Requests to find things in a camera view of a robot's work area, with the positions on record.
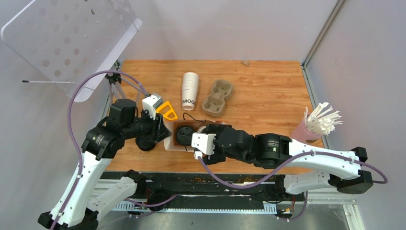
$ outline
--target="bundle of white utensils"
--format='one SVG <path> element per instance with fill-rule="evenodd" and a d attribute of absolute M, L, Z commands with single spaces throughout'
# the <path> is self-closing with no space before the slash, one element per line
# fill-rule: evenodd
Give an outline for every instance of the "bundle of white utensils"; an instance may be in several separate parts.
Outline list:
<path fill-rule="evenodd" d="M 341 125 L 343 123 L 342 121 L 339 121 L 341 116 L 338 115 L 338 113 L 340 111 L 335 111 L 333 113 L 327 114 L 333 111 L 332 106 L 322 112 L 322 110 L 327 108 L 327 106 L 327 102 L 324 102 L 323 104 L 319 103 L 316 109 L 314 109 L 313 112 L 309 114 L 309 116 L 307 115 L 308 109 L 306 107 L 303 122 L 306 128 L 312 133 L 318 135 L 328 135 L 336 128 L 336 125 Z"/>

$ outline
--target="robotic arm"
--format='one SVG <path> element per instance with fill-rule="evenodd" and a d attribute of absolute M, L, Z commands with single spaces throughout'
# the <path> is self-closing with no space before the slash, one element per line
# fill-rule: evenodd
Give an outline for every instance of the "robotic arm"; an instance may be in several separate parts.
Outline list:
<path fill-rule="evenodd" d="M 313 155 L 291 161 L 289 165 L 315 171 L 285 175 L 276 184 L 281 193 L 296 195 L 307 190 L 335 187 L 342 193 L 362 194 L 373 185 L 371 173 L 361 170 L 361 166 L 354 163 L 355 160 L 365 162 L 368 159 L 366 150 L 361 147 L 351 151 L 335 151 L 309 146 L 273 133 L 253 136 L 243 130 L 235 130 L 230 125 L 207 125 L 201 133 L 193 133 L 192 147 L 195 148 L 195 158 L 201 157 L 205 164 L 224 162 L 229 157 L 265 169 L 274 169 L 298 154 L 314 152 Z M 328 152 L 353 161 L 316 152 Z"/>
<path fill-rule="evenodd" d="M 96 230 L 102 219 L 119 202 L 132 195 L 141 195 L 146 189 L 145 176 L 130 170 L 120 181 L 97 198 L 91 199 L 98 179 L 124 146 L 127 139 L 136 138 L 141 149 L 152 149 L 155 144 L 171 135 L 164 126 L 163 117 L 155 109 L 161 104 L 156 94 L 143 99 L 144 108 L 138 117 L 136 103 L 129 99 L 119 99 L 110 107 L 109 116 L 86 134 L 82 144 L 83 172 L 79 183 L 71 194 L 64 213 L 59 213 L 63 201 L 68 196 L 77 178 L 79 165 L 61 199 L 50 211 L 41 214 L 38 222 L 51 228 L 59 216 L 56 230 Z"/>

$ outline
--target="gray floor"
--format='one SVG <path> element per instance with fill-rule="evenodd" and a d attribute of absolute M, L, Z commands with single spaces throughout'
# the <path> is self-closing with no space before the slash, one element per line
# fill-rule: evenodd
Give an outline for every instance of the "gray floor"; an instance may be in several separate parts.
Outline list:
<path fill-rule="evenodd" d="M 303 205 L 295 206 L 300 212 Z M 110 212 L 100 226 L 124 216 Z M 139 219 L 123 219 L 103 230 L 349 230 L 342 205 L 309 205 L 303 216 L 289 223 L 266 214 L 154 213 Z"/>

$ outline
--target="cable clip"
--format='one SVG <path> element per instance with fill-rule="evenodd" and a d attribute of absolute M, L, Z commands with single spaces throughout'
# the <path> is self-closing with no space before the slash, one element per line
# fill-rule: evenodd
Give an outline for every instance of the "cable clip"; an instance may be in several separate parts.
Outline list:
<path fill-rule="evenodd" d="M 355 156 L 351 156 L 350 158 L 351 158 L 350 164 L 353 164 L 355 162 Z"/>

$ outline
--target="yellow triangular handle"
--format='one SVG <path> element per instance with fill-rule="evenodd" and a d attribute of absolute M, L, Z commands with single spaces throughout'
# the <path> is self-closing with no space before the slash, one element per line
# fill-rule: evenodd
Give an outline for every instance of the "yellow triangular handle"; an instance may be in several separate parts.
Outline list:
<path fill-rule="evenodd" d="M 165 108 L 166 106 L 169 106 L 169 110 L 165 113 L 162 114 L 160 111 Z M 176 115 L 175 110 L 173 109 L 172 105 L 169 103 L 169 101 L 165 101 L 158 109 L 156 109 L 157 113 L 160 113 L 164 116 L 164 118 L 168 119 L 169 121 L 177 120 L 178 115 Z"/>

